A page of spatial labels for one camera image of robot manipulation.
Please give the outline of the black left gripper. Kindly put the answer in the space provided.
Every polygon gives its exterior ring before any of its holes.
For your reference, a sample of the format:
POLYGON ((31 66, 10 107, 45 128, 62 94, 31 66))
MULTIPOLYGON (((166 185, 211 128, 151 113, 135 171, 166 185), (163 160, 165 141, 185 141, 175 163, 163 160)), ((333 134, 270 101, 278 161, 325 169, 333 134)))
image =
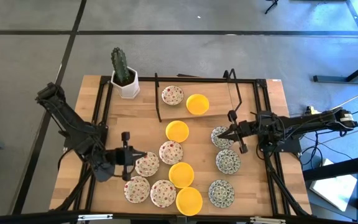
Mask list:
POLYGON ((129 150, 128 141, 130 139, 130 132, 121 133, 122 147, 108 150, 105 153, 107 162, 106 172, 110 176, 121 177, 123 180, 128 181, 131 179, 131 173, 127 171, 127 167, 133 164, 133 160, 138 160, 147 155, 144 151, 138 151, 133 149, 132 152, 129 150), (121 175, 115 174, 116 165, 123 166, 121 175))

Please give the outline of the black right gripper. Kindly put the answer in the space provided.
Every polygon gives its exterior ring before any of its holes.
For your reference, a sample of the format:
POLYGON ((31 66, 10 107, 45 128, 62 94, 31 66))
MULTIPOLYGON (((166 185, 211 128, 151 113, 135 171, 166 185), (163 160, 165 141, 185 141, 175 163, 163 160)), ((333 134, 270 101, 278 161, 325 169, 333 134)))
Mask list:
POLYGON ((231 122, 229 127, 222 127, 222 130, 218 134, 219 139, 228 139, 230 141, 239 142, 239 150, 241 154, 245 154, 248 152, 248 148, 243 138, 256 135, 258 133, 257 130, 257 122, 256 121, 240 121, 237 122, 237 114, 234 110, 230 110, 228 112, 228 118, 231 122))

